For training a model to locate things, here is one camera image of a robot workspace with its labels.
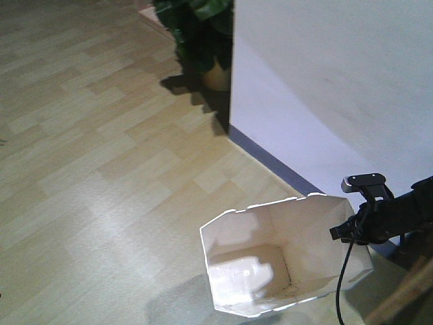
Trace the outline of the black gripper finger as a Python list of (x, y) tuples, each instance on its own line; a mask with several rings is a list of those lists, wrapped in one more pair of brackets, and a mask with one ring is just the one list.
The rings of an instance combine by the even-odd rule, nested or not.
[(336, 227), (329, 229), (332, 240), (340, 240), (341, 242), (350, 242), (353, 239), (355, 226), (346, 221)]

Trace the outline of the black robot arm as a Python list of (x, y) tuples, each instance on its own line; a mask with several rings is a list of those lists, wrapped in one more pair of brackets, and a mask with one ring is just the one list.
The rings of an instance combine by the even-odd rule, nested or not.
[(341, 184), (345, 193), (359, 192), (365, 202), (355, 215), (329, 230), (333, 240), (358, 245), (383, 244), (388, 239), (432, 227), (432, 177), (395, 197), (379, 173), (351, 175)]

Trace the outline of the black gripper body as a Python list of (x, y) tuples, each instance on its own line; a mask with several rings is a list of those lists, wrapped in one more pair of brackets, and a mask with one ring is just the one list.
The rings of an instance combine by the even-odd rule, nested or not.
[(356, 244), (383, 244), (390, 238), (401, 236), (396, 214), (396, 200), (363, 203), (351, 217), (352, 240)]

